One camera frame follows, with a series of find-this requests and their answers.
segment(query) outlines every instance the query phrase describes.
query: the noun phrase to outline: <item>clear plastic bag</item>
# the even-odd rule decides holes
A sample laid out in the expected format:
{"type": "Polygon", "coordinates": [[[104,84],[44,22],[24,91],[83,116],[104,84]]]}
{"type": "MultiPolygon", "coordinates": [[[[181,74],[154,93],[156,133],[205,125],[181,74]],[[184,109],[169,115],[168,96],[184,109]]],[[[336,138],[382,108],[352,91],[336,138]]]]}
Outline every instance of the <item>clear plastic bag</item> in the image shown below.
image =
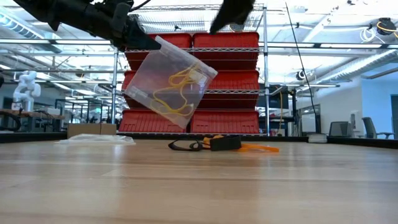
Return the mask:
{"type": "Polygon", "coordinates": [[[185,128],[217,71],[157,36],[151,51],[124,91],[132,99],[185,128]]]}
{"type": "Polygon", "coordinates": [[[104,144],[130,144],[136,143],[132,137],[113,136],[104,134],[79,134],[67,140],[61,140],[57,144],[77,144],[77,145],[104,145],[104,144]]]}

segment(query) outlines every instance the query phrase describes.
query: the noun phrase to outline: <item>office chair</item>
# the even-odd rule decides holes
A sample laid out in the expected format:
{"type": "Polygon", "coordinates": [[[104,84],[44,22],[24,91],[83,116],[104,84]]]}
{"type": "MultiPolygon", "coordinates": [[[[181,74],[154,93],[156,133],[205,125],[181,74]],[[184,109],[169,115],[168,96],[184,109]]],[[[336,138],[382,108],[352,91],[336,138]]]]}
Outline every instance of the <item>office chair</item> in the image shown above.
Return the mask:
{"type": "Polygon", "coordinates": [[[351,124],[347,121],[334,121],[330,123],[329,136],[330,137],[347,137],[351,138],[353,132],[351,124]]]}
{"type": "Polygon", "coordinates": [[[377,136],[383,134],[386,135],[386,139],[389,139],[390,135],[395,136],[395,133],[377,133],[372,118],[362,118],[362,120],[363,123],[365,124],[367,138],[377,139],[377,136]]]}

